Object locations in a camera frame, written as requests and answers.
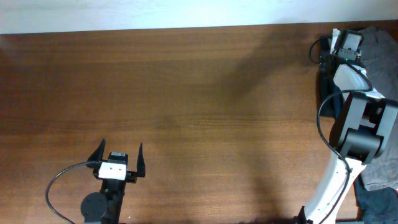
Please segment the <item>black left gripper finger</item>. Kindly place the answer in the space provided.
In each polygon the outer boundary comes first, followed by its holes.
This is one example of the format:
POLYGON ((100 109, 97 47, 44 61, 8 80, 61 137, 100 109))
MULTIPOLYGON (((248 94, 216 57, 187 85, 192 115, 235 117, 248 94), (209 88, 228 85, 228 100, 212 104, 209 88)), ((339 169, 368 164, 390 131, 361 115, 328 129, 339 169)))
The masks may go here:
POLYGON ((137 157, 137 177, 145 177, 146 175, 146 165, 144 161, 144 155, 143 155, 143 143, 140 144, 139 146, 139 153, 137 157))
POLYGON ((106 140, 102 139, 99 146, 94 150, 91 156, 87 159, 86 166, 89 168, 95 168, 96 165, 103 160, 104 149, 106 140))

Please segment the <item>grey shorts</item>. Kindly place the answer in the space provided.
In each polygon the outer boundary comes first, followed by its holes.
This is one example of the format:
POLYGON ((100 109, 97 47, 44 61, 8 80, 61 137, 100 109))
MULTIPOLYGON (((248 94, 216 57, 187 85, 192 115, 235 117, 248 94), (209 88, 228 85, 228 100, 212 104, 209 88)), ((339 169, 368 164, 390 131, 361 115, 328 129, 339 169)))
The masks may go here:
MULTIPOLYGON (((361 31, 362 63, 374 88, 387 99, 397 100, 397 41, 388 32, 368 27, 361 31)), ((397 188, 397 122, 389 136, 385 151, 373 160, 361 177, 366 190, 397 188)))

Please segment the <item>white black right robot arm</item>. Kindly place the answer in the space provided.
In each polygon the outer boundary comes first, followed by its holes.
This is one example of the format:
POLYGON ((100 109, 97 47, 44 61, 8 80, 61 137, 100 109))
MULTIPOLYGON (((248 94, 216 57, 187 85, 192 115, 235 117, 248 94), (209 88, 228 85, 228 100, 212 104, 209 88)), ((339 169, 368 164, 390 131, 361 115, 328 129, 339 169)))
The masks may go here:
POLYGON ((373 86, 361 63, 362 33, 334 29, 320 38, 320 78, 330 94, 320 105, 333 102, 335 123, 330 137, 320 137, 330 149, 326 172, 311 200, 294 223, 336 223, 338 210, 354 181, 373 159, 385 151, 397 116, 397 102, 373 86))

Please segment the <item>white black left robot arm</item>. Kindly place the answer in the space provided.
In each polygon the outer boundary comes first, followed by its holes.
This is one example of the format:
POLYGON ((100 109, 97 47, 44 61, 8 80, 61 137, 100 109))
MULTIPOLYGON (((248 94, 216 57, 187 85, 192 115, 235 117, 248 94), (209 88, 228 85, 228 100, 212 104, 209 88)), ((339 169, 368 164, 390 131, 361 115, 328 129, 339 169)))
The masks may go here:
POLYGON ((87 167, 93 169, 93 176, 102 181, 98 192, 88 194, 80 206, 85 223, 118 223, 127 183, 135 184, 146 175, 143 145, 139 146, 135 171, 128 171, 128 155, 110 152, 103 158, 106 141, 102 140, 87 159, 87 167))

